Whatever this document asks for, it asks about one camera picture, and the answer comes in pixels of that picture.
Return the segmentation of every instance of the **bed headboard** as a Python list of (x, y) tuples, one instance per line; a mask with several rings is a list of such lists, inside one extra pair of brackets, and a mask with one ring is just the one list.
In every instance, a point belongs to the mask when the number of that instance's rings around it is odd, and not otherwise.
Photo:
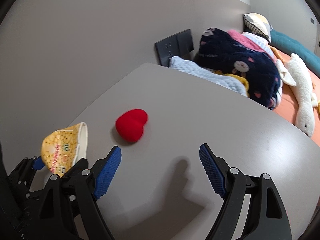
[(183, 57), (194, 50), (191, 30), (185, 30), (158, 41), (155, 46), (160, 65), (169, 67), (170, 58)]

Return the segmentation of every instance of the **orange bed sheet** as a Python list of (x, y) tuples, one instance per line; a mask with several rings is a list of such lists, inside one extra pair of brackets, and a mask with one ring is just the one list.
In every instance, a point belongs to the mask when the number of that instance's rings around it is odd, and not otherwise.
[[(285, 62), (288, 62), (290, 60), (289, 55), (284, 54), (281, 51), (279, 51), (279, 53), (281, 54)], [(309, 70), (309, 73), (310, 73), (312, 82), (314, 84), (314, 93), (317, 95), (317, 98), (320, 99), (320, 78), (318, 78), (310, 70)], [(298, 108), (299, 108), (299, 104), (294, 94), (292, 93), (290, 87), (284, 84), (281, 103), (273, 111), (279, 114), (280, 116), (282, 116), (284, 119), (286, 119), (290, 123), (295, 124)], [(318, 113), (318, 108), (314, 108), (313, 111), (315, 114), (315, 131), (311, 139), (317, 145), (320, 146), (320, 117)]]

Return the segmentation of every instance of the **checkered pillow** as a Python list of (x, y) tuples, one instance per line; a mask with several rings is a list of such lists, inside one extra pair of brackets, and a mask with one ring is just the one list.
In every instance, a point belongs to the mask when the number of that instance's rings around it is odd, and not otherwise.
[(253, 34), (264, 37), (271, 42), (271, 27), (268, 20), (256, 13), (248, 13), (243, 15), (244, 24), (252, 31)]

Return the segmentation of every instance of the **gray table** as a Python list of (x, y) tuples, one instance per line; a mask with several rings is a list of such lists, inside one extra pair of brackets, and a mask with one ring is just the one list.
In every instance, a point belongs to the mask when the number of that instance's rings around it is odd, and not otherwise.
[[(130, 145), (114, 123), (124, 112), (149, 115), (142, 139)], [(320, 148), (282, 117), (231, 90), (165, 67), (144, 64), (127, 75), (72, 124), (89, 129), (92, 165), (113, 145), (122, 161), (101, 212), (117, 240), (205, 239), (222, 205), (199, 161), (199, 146), (244, 174), (273, 178), (293, 239), (306, 229), (320, 195)], [(244, 203), (248, 208), (249, 198)], [(241, 235), (243, 213), (234, 238)]]

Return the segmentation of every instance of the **red heart-shaped plush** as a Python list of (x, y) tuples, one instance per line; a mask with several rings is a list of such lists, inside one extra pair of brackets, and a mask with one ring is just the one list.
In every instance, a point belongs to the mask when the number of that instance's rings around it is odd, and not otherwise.
[(128, 142), (137, 142), (143, 135), (143, 126), (148, 121), (148, 115), (142, 109), (133, 109), (116, 120), (116, 130)]

